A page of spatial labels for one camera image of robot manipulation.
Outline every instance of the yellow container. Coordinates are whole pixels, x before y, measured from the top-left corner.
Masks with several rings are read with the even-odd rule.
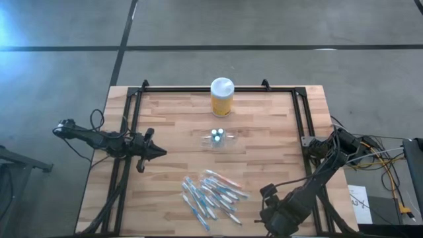
[[[227,116],[231,113],[235,86],[230,79],[220,77],[211,83],[211,107],[215,116]]]

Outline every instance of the black metal frame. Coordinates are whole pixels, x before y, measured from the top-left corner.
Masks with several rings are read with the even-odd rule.
[[[31,159],[24,155],[19,155],[18,153],[9,151],[8,149],[6,149],[6,147],[3,147],[2,145],[0,145],[0,159],[4,159],[12,163],[18,163],[20,165],[28,165],[32,168],[39,168],[45,173],[51,172],[53,168],[52,163],[47,164],[36,159]]]
[[[304,105],[304,111],[305,111],[305,117],[307,121],[307,127],[309,130],[310,136],[315,136],[315,131],[313,127],[313,121],[311,118],[311,111],[309,108],[309,102],[307,98],[307,91],[305,87],[271,87],[267,80],[263,80],[262,86],[257,87],[235,87],[235,92],[285,92],[285,93],[291,93],[292,101],[293,101],[293,107],[295,112],[295,119],[297,121],[297,129],[298,129],[298,136],[299,140],[301,141],[301,137],[305,136],[304,127],[303,127],[303,121],[301,118],[301,112],[299,108],[299,100],[298,96],[302,98],[303,105]],[[124,114],[123,117],[127,118],[129,115],[129,110],[131,106],[131,100],[134,95],[136,95],[136,101],[135,101],[135,108],[134,108],[134,117],[132,118],[132,125],[131,125],[131,131],[136,131],[137,128],[137,118],[139,116],[139,110],[141,108],[141,96],[142,93],[162,93],[162,92],[168,92],[168,93],[177,93],[177,92],[210,92],[210,87],[148,87],[149,83],[148,81],[144,81],[143,85],[138,87],[130,87],[128,88],[127,95],[126,95],[126,101],[125,101],[125,107],[124,107]],[[122,124],[120,130],[124,130],[125,128],[125,121],[122,119]],[[306,175],[312,174],[312,168],[309,158],[304,153],[304,146],[300,142],[301,150],[303,152],[303,162],[305,166],[305,172]],[[100,211],[99,215],[97,216],[97,226],[94,226],[94,229],[91,228],[90,230],[85,230],[85,233],[76,234],[77,237],[92,237],[95,235],[96,237],[111,237],[111,236],[119,236],[120,235],[120,228],[122,224],[122,215],[124,211],[124,203],[125,203],[125,197],[126,197],[126,187],[128,184],[129,179],[129,171],[130,171],[130,165],[131,165],[131,157],[124,158],[125,164],[124,164],[124,170],[122,173],[122,177],[120,179],[120,182],[118,185],[116,185],[116,182],[118,180],[118,171],[120,166],[121,159],[115,159],[112,169],[112,176],[110,178],[110,184],[108,189],[108,196],[107,196],[107,202],[104,205],[103,209]],[[323,190],[324,197],[328,200],[327,197],[327,191],[326,187]],[[118,199],[118,209],[116,212],[116,219],[113,231],[109,230],[109,221],[110,221],[110,210],[112,208],[113,203]],[[333,219],[329,216],[326,208],[325,210],[325,217],[328,224],[328,232],[334,233],[334,224]],[[313,219],[315,222],[315,229],[317,235],[322,234],[323,228],[321,223],[321,218],[319,214],[319,210],[317,207],[317,199],[315,200],[315,207],[313,208]],[[100,230],[100,233],[95,233],[98,225],[102,223],[102,227]]]

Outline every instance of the concrete floor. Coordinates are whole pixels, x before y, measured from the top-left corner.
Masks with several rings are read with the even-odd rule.
[[[0,46],[119,46],[130,3],[3,0]],[[411,0],[149,0],[138,3],[128,45],[423,44],[422,25]],[[104,107],[116,56],[0,52],[0,144],[55,164],[50,174],[33,172],[15,237],[73,232],[89,166],[51,129],[63,118],[89,126],[91,110]],[[126,52],[117,84],[208,85],[224,76],[238,85],[324,85],[331,114],[351,132],[415,138],[423,136],[422,58],[423,50]],[[397,170],[412,208],[406,162]],[[390,198],[381,173],[346,176],[370,196]]]

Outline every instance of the black cable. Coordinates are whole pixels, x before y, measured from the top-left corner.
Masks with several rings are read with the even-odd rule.
[[[277,188],[277,187],[279,187],[279,186],[282,186],[282,185],[287,185],[287,184],[291,184],[291,183],[295,183],[295,182],[300,182],[300,181],[303,181],[303,180],[306,180],[306,179],[309,179],[309,178],[315,177],[315,176],[317,176],[317,175],[321,175],[321,174],[323,174],[323,173],[329,172],[329,171],[331,171],[331,170],[332,170],[332,169],[328,169],[328,170],[325,170],[325,171],[319,172],[319,173],[317,173],[317,174],[315,174],[315,175],[308,175],[308,176],[303,177],[303,178],[299,178],[299,179],[295,179],[295,180],[291,180],[291,181],[281,182],[281,183],[275,184],[272,188],[269,188],[269,189],[268,189],[268,190],[267,190],[267,191],[263,194],[263,199],[262,199],[262,210],[264,210],[264,199],[266,198],[267,193],[269,193],[269,192],[270,192],[270,190],[272,190],[273,188]]]
[[[376,136],[376,135],[364,135],[364,134],[357,134],[357,133],[351,133],[351,134],[355,136],[372,136],[375,138],[386,138],[386,139],[408,139],[408,138],[399,138],[395,136]]]
[[[95,112],[98,112],[100,114],[100,125],[99,126],[94,126],[93,116],[94,116],[94,113]],[[108,139],[119,139],[122,136],[125,136],[128,131],[131,132],[131,130],[129,129],[129,126],[128,126],[128,120],[124,116],[122,118],[124,119],[124,122],[125,122],[125,130],[121,134],[119,134],[117,136],[107,136],[107,135],[101,134],[101,136],[106,137]],[[99,134],[100,133],[100,128],[104,125],[104,114],[102,113],[102,111],[100,111],[99,109],[94,109],[91,112],[91,114],[90,114],[90,125],[91,125],[91,129],[75,129],[75,128],[67,128],[67,129],[68,130],[78,131],[78,132],[96,132],[96,133]],[[53,131],[53,134],[54,134],[54,131],[57,130],[57,129],[62,129],[62,127],[56,127],[56,128],[54,128],[52,130]],[[62,140],[65,141],[65,143],[67,144],[67,146],[69,146],[78,156],[80,156],[83,159],[88,160],[91,163],[91,160],[89,158],[81,155],[75,148],[72,147],[72,145],[66,139],[62,138]]]
[[[369,210],[371,210],[374,214],[376,214],[378,217],[380,217],[383,221],[385,221],[389,225],[392,225],[401,235],[403,235],[404,237],[408,238],[408,235],[406,235],[405,233],[403,233],[400,229],[397,228],[396,225],[392,224],[390,221],[388,221],[387,219],[385,219],[381,214],[377,213],[373,208],[370,208],[369,206],[365,205],[362,201],[358,200],[354,195],[350,194],[350,196],[353,197],[361,205],[369,208]]]
[[[12,201],[13,201],[13,197],[15,196],[14,194],[13,194],[13,181],[12,181],[12,173],[11,173],[11,169],[7,166],[7,165],[3,165],[4,167],[6,167],[6,169],[7,169],[7,173],[9,174],[9,184],[10,184],[10,187],[11,187],[11,199],[9,200],[9,203],[7,204],[7,206],[6,206],[6,209],[5,209],[5,211],[1,214],[1,216],[0,216],[0,221],[3,219],[3,217],[6,215],[6,213],[7,213],[7,210],[9,210],[9,207],[11,206],[11,203],[12,203]]]
[[[395,156],[394,158],[392,158],[392,159],[396,159],[398,156],[400,156],[400,155],[402,155],[402,154],[404,154],[404,153],[400,153],[400,154],[396,155],[396,156]],[[398,176],[397,170],[395,169],[394,164],[390,164],[390,167],[388,167],[387,171],[385,171],[385,172],[382,174],[382,176],[381,176],[382,185],[383,185],[383,187],[384,187],[386,190],[388,190],[389,192],[392,192],[392,189],[389,189],[389,188],[386,186],[385,181],[384,181],[384,176],[387,174],[387,172],[388,172],[388,171],[390,171],[390,170],[391,170],[391,168],[393,168],[393,170],[394,170],[394,174],[395,174],[395,176],[396,176],[396,178],[397,178],[397,181],[398,181],[398,182],[396,182],[396,181],[395,181],[395,179],[393,179],[393,180],[394,180],[394,185],[395,185],[395,189],[394,189],[394,190],[398,190],[399,196],[400,196],[400,198],[402,199],[402,197],[403,197],[403,196],[401,195],[401,192],[400,192],[400,190],[399,190],[399,186],[400,186],[401,182],[400,182],[400,180],[399,180],[399,176]]]
[[[331,117],[333,120],[335,120],[336,122],[338,122],[339,126],[345,127],[345,126],[344,126],[344,125],[342,125],[342,123],[341,123],[338,119],[336,119],[334,116],[330,115],[330,117]]]
[[[93,169],[94,166],[98,165],[99,163],[103,162],[104,160],[106,160],[107,158],[109,158],[110,156],[107,155],[106,157],[104,157],[103,159],[97,161],[96,163],[94,163],[93,165],[91,165],[90,169]]]
[[[387,163],[386,163],[386,165],[388,165],[388,164],[391,164],[391,163],[393,163],[394,161],[392,161],[392,160],[390,160],[390,161],[388,161]],[[375,171],[375,170],[378,170],[378,169],[382,169],[384,166],[382,165],[382,166],[380,166],[380,167],[378,167],[378,168],[374,168],[374,169],[361,169],[361,168],[355,168],[355,169],[357,169],[357,170],[363,170],[363,171]]]
[[[85,157],[85,156],[83,156],[83,155],[81,155],[75,148],[73,148],[72,147],[72,145],[69,143],[69,142],[67,142],[67,140],[66,139],[63,139],[62,138],[62,140],[67,144],[67,146],[69,146],[69,148],[71,148],[78,156],[80,156],[81,158],[83,158],[83,159],[86,159],[89,163],[91,163],[91,160],[90,159],[88,159],[87,157]]]
[[[333,126],[333,132],[334,132],[334,145],[336,145],[336,157],[338,157],[339,153],[341,152],[341,143],[339,142],[339,135],[338,130],[335,126]],[[334,159],[331,168],[333,168],[333,165],[335,164],[336,159]]]
[[[372,157],[372,160],[371,160],[371,162],[370,163],[374,163],[375,162],[375,156],[373,156]],[[362,160],[357,164],[357,166],[360,166],[359,168],[356,168],[356,169],[367,169],[367,168],[370,168],[372,165],[360,165],[362,163]]]

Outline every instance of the wooden table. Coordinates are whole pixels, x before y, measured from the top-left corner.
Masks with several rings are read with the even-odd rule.
[[[328,136],[332,127],[323,87],[306,88],[315,132],[318,136]],[[110,88],[102,130],[120,129],[127,89]],[[271,182],[276,184],[305,176],[289,93],[235,93],[233,111],[225,118],[217,118],[211,113],[209,93],[143,93],[137,131],[144,133],[148,127],[155,129],[155,144],[166,149],[168,154],[146,162],[142,174],[135,169],[137,159],[132,160],[121,235],[263,236],[266,234],[263,224],[253,222],[260,219],[259,189]],[[202,130],[212,128],[235,130],[238,133],[236,144],[220,152],[201,147]],[[105,152],[97,151],[94,161],[104,156]],[[104,161],[89,173],[76,231],[86,228],[104,205],[112,165],[112,160]],[[209,220],[211,233],[207,234],[182,201],[184,177],[188,175],[197,180],[204,169],[241,183],[250,193],[248,200],[237,204],[235,213],[243,226],[235,225],[218,212],[220,219]],[[278,196],[283,198],[300,185],[301,182],[281,186]],[[341,217],[358,230],[342,169],[332,177],[327,190]],[[324,221],[323,210],[320,211]],[[113,227],[114,216],[110,222]],[[315,226],[310,216],[300,225],[296,235],[314,234]]]

